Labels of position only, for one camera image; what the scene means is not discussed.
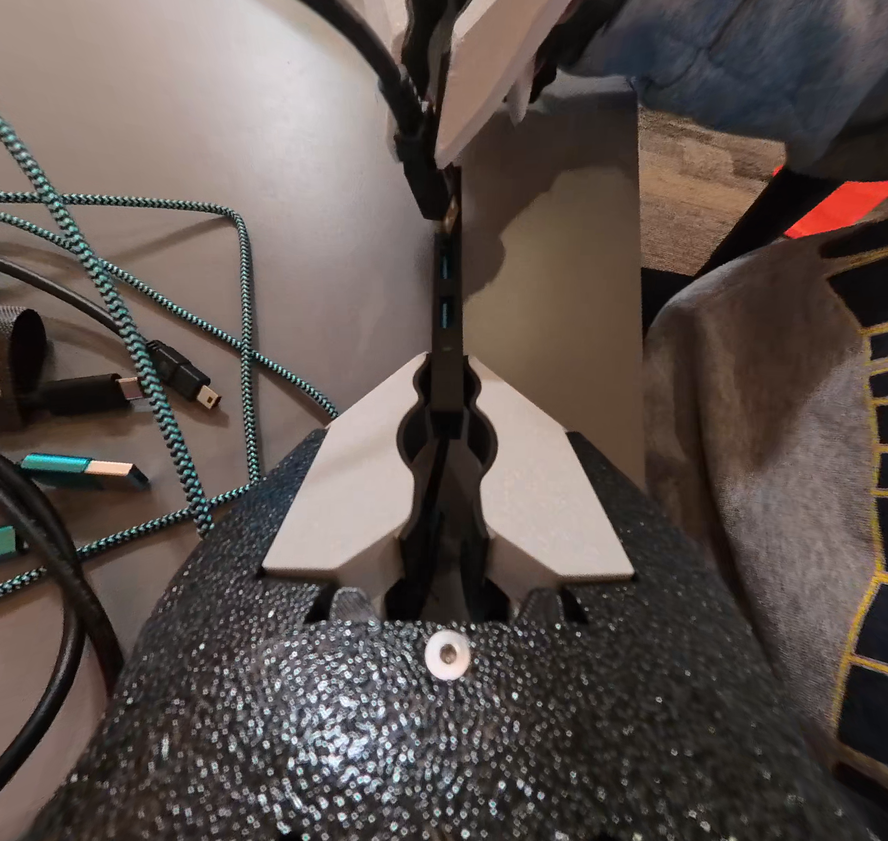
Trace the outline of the red orange cloth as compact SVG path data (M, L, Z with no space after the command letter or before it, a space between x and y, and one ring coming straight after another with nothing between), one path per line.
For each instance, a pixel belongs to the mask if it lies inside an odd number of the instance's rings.
M792 187L811 184L818 189L835 186L829 195L821 198L817 205L786 229L784 236L792 239L820 235L859 224L887 198L887 182L883 181L841 181L819 174L811 175L793 171L782 165L771 173L771 181L789 178Z

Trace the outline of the black usb hub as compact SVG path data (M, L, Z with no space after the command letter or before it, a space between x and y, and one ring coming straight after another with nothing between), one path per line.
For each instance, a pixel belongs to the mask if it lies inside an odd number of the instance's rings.
M429 411L437 437L458 439L463 423L462 219L434 237Z

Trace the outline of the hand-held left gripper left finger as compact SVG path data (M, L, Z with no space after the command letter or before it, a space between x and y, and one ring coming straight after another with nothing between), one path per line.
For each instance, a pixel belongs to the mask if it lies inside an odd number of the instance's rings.
M397 433L426 358L416 355L327 426L264 558L267 575L355 588L383 613L403 575L398 537L413 509Z

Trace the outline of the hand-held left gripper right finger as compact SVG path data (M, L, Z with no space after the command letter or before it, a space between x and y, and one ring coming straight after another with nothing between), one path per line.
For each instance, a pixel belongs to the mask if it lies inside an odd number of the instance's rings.
M476 358L463 369L469 617L505 620L537 590L630 580L634 568L568 431Z

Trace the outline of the black chair leg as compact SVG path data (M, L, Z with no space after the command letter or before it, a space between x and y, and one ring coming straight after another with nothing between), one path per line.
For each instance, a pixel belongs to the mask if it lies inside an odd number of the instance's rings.
M804 174L783 165L694 274L694 280L778 240L844 183L839 179Z

